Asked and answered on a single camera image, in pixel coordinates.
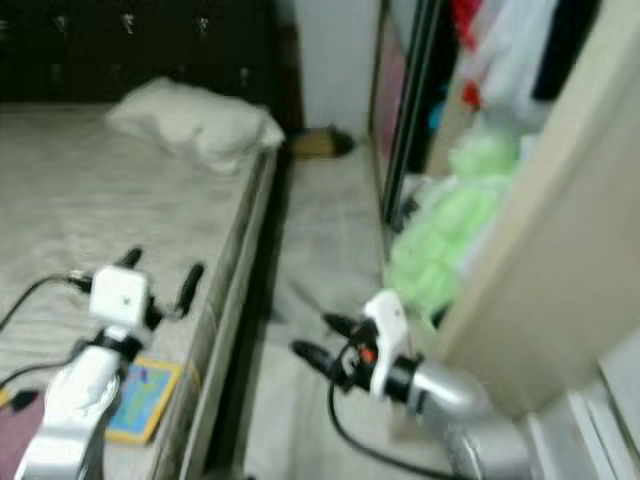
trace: dark headboard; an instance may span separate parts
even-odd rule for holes
[[[278,110],[266,0],[0,0],[4,101],[108,102],[166,75]]]

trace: gray carpet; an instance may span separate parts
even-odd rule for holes
[[[326,381],[293,356],[296,338],[337,352],[324,311],[357,314],[380,287],[377,198],[366,148],[347,158],[297,163],[245,457],[258,480],[412,479],[362,457],[333,430]],[[445,468],[425,441],[390,438],[391,406],[353,392],[338,415],[366,443]]]

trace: white pillow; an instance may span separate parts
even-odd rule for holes
[[[220,173],[234,172],[242,158],[284,140],[266,110],[168,78],[129,93],[107,122]]]

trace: bed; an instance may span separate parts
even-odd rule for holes
[[[108,443],[105,452],[107,479],[191,478],[205,461],[277,155],[263,151],[236,174],[215,175],[112,131],[107,108],[0,108],[0,309],[45,274],[93,269],[133,245],[143,247],[138,268],[162,301],[203,261],[189,315],[164,321],[142,354],[183,366],[152,441]],[[0,335],[0,377],[65,358],[80,337],[92,338],[99,325],[87,311],[86,298],[67,286],[38,291]]]

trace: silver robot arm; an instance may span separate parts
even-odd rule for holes
[[[409,356],[407,320],[393,291],[376,295],[363,314],[363,322],[325,315],[329,325],[357,351],[350,374],[343,369],[342,358],[336,361],[314,344],[296,341],[293,351],[343,391],[355,385],[377,400],[404,403],[447,452],[453,474],[438,478],[533,478],[524,439],[476,378],[435,360]]]
[[[203,273],[196,264],[172,315],[184,315]],[[107,266],[79,285],[90,289],[90,314],[104,328],[62,368],[47,388],[42,423],[31,440],[16,480],[103,478],[104,434],[121,400],[129,365],[149,347],[167,312],[155,306],[147,275]]]

